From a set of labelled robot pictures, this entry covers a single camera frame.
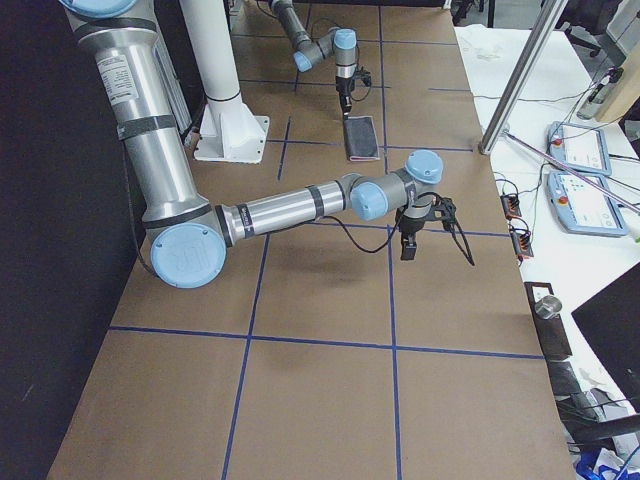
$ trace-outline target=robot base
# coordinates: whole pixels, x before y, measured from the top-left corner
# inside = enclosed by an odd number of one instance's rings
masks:
[[[195,159],[210,162],[260,163],[269,131],[269,117],[254,116],[247,106],[242,104],[241,125],[233,120],[226,121],[226,118],[224,113],[220,115],[220,135],[216,131],[211,109],[209,105],[206,106],[200,127],[200,141],[194,152]],[[230,138],[225,131],[230,132],[235,138]]]

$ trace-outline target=black monitor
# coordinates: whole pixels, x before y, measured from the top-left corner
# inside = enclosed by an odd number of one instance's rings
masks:
[[[640,264],[573,311],[585,339],[640,410]]]

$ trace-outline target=black wall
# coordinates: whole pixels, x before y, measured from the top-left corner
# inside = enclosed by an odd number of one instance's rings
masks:
[[[161,3],[195,109],[201,87],[178,2]],[[45,478],[55,458],[135,254],[93,58],[57,2],[2,6],[0,478],[28,480]]]

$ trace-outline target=metal rod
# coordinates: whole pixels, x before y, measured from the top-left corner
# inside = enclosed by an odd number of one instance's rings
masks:
[[[636,432],[640,432],[640,414],[581,427],[572,432],[571,436],[576,442],[595,442],[603,438]]]
[[[595,188],[596,190],[599,190],[600,192],[602,192],[604,195],[606,195],[607,197],[609,197],[612,200],[615,200],[616,202],[624,205],[625,207],[627,207],[629,210],[631,210],[634,213],[640,214],[640,208],[638,208],[637,206],[635,206],[633,203],[630,203],[629,201],[625,200],[622,197],[619,197],[618,195],[616,195],[613,192],[610,192],[609,190],[607,190],[604,187],[601,187],[599,184],[597,184],[596,182],[589,180],[587,177],[585,177],[582,173],[574,170],[573,168],[565,165],[564,163],[559,162],[558,160],[556,160],[555,158],[553,158],[551,155],[547,155],[544,152],[541,152],[540,150],[538,150],[535,147],[532,147],[531,145],[529,145],[528,143],[520,140],[518,137],[510,134],[507,131],[503,132],[504,135],[507,136],[507,138],[509,138],[510,140],[513,140],[514,142],[516,142],[518,145],[526,148],[527,150],[530,150],[534,153],[537,153],[538,155],[540,155],[541,157],[543,157],[547,162],[549,162],[551,165],[553,165],[556,168],[559,168],[560,170],[564,170],[565,172],[570,173],[571,175],[574,175],[575,177],[579,178],[580,180],[582,180],[584,183],[587,183],[589,185],[591,185],[593,188]]]
[[[515,107],[518,97],[567,2],[568,0],[547,0],[542,7],[540,15],[538,15],[536,23],[529,34],[529,39],[522,50],[522,54],[520,54],[518,63],[516,63],[511,78],[509,78],[507,86],[502,93],[500,102],[498,102],[496,111],[480,141],[480,153],[483,155],[489,155],[498,141],[498,137],[502,133],[511,111]]]

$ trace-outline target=white pipe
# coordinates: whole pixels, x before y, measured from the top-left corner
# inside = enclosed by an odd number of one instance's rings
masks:
[[[211,99],[226,100],[240,93],[222,2],[223,0],[180,0],[209,103]]]

